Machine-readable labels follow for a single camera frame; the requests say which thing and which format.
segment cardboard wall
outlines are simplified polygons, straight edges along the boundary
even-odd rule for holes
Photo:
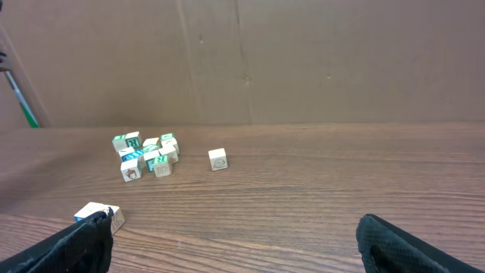
[[[485,120],[481,0],[15,0],[48,127]]]

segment pile of blocks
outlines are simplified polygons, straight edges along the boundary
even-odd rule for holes
[[[167,133],[143,142],[139,132],[115,136],[114,149],[121,158],[121,173],[125,182],[141,178],[143,169],[156,177],[172,174],[172,164],[179,161],[179,146],[175,135]]]
[[[121,174],[125,182],[142,177],[143,170],[155,173],[156,177],[166,177],[173,172],[172,165],[179,161],[180,149],[173,133],[160,137],[149,138],[142,143],[139,132],[132,132],[115,136],[113,146],[121,158]],[[224,148],[209,151],[212,171],[227,168],[226,151]],[[114,234],[125,222],[121,210],[117,206],[110,206],[97,202],[90,202],[77,214],[76,221],[81,221],[94,212],[113,210],[111,217],[111,234]]]

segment wooden table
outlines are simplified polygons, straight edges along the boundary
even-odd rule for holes
[[[125,183],[111,139],[138,128],[0,135],[0,259],[120,206],[111,271],[364,271],[374,213],[485,270],[485,124],[140,128],[175,132],[170,177]],[[208,150],[230,167],[213,172]]]

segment toy block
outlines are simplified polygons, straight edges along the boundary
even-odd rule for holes
[[[113,139],[113,146],[116,151],[125,149],[128,147],[140,147],[141,137],[139,132],[127,133],[119,136],[115,136]]]
[[[160,148],[159,138],[154,137],[154,138],[146,139],[145,141],[143,141],[143,148],[145,148],[145,147],[147,147],[149,145],[155,145],[158,148]]]
[[[127,137],[127,135],[119,135],[114,137],[113,146],[116,151],[128,148],[125,137]]]
[[[128,154],[130,154],[132,152],[135,152],[135,149],[133,147],[128,147],[128,148],[119,150],[118,151],[118,154],[120,155],[121,161],[122,162],[125,162],[126,160],[123,160],[124,159],[124,156],[125,155],[128,155]]]
[[[161,141],[169,140],[169,139],[173,139],[173,138],[175,138],[174,133],[166,133],[165,135],[160,136]]]
[[[127,133],[125,140],[127,141],[128,147],[137,148],[142,145],[142,138],[139,132]]]
[[[138,159],[131,159],[121,163],[120,169],[125,182],[130,182],[142,176],[142,168]]]
[[[212,171],[218,171],[227,168],[226,151],[224,148],[209,151]]]
[[[179,161],[179,156],[177,154],[177,151],[175,147],[171,145],[168,145],[159,149],[158,152],[160,152],[160,155],[168,155],[169,157],[168,161],[170,161],[171,164],[177,163]]]
[[[179,145],[178,145],[177,140],[175,138],[171,138],[169,140],[163,140],[161,142],[161,146],[164,147],[164,148],[166,146],[173,146],[173,147],[175,147],[177,154],[178,155],[180,154]]]
[[[172,164],[168,155],[162,155],[155,158],[153,168],[156,177],[168,176],[172,173]]]
[[[113,210],[113,216],[111,216],[111,235],[114,235],[114,233],[116,233],[116,231],[118,231],[121,228],[121,225],[123,225],[125,222],[120,207],[105,205],[97,202],[89,202],[74,215],[74,219],[76,221],[81,221],[95,212],[105,212],[106,215],[108,215],[109,208]]]
[[[145,167],[145,159],[143,158],[144,154],[145,153],[142,150],[136,150],[135,152],[131,152],[127,155],[123,155],[121,157],[121,161],[125,162],[125,161],[132,160],[132,159],[138,159],[139,166],[141,168],[144,168]]]
[[[149,172],[153,172],[153,161],[156,157],[159,156],[160,153],[158,152],[158,150],[146,152],[143,155],[143,158],[145,159],[146,169],[149,170]]]
[[[152,151],[155,151],[155,150],[158,150],[160,147],[156,146],[156,145],[148,145],[147,147],[143,147],[142,151],[144,153],[147,153],[147,152],[152,152]]]

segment wooden block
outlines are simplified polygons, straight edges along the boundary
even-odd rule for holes
[[[113,235],[125,222],[120,207],[105,205],[97,202],[89,202],[74,215],[74,219],[76,221],[81,221],[95,212],[105,212],[107,215],[109,213],[109,208],[113,210],[113,216],[111,217],[111,235]]]
[[[171,164],[177,163],[179,161],[179,156],[177,154],[177,151],[175,147],[171,145],[167,145],[159,149],[158,152],[160,152],[160,155],[168,155],[168,158]]]
[[[141,168],[144,168],[146,166],[145,159],[143,158],[143,155],[144,154],[145,153],[142,150],[136,150],[136,151],[131,152],[131,153],[127,154],[127,155],[123,155],[121,157],[121,161],[122,162],[125,162],[125,161],[128,161],[128,160],[137,159],[138,162],[139,162],[139,166]]]
[[[168,155],[162,155],[155,158],[153,168],[156,177],[168,176],[172,173],[172,164]]]
[[[131,159],[121,163],[120,169],[125,182],[130,182],[142,176],[142,167],[138,159]]]
[[[146,152],[145,155],[143,155],[143,158],[145,159],[146,169],[149,172],[153,172],[153,161],[156,157],[159,156],[160,153],[158,152],[158,150]]]
[[[150,145],[155,145],[157,146],[158,148],[160,148],[160,142],[159,142],[159,138],[157,137],[154,137],[154,138],[151,138],[151,139],[146,139],[145,141],[143,141],[143,148],[147,147],[147,146],[150,146]]]
[[[169,140],[173,138],[175,138],[174,133],[166,133],[165,135],[160,136],[160,141]]]
[[[156,146],[156,145],[148,145],[147,147],[144,147],[142,149],[142,151],[144,153],[147,153],[147,152],[151,152],[151,151],[155,151],[155,150],[158,150],[160,147]]]
[[[173,147],[175,147],[177,154],[178,155],[180,154],[179,144],[177,143],[177,140],[175,138],[171,138],[169,140],[162,140],[161,146],[164,147],[164,148],[167,147],[167,146],[173,146]]]
[[[119,136],[115,136],[113,139],[113,146],[116,151],[125,149],[128,147],[140,147],[142,143],[139,132],[127,133]]]
[[[127,142],[124,140],[127,135],[115,136],[113,139],[114,149],[118,152],[119,150],[128,148]]]
[[[227,168],[226,151],[224,148],[209,151],[212,171],[218,171]]]
[[[124,158],[125,155],[128,155],[132,152],[135,152],[135,149],[133,147],[128,147],[128,148],[125,148],[125,149],[121,149],[118,151],[118,154],[120,155],[120,158],[121,158],[121,161],[122,162],[125,162],[126,161],[126,158]]]
[[[125,140],[127,141],[128,147],[137,148],[142,145],[142,138],[139,132],[127,133]]]

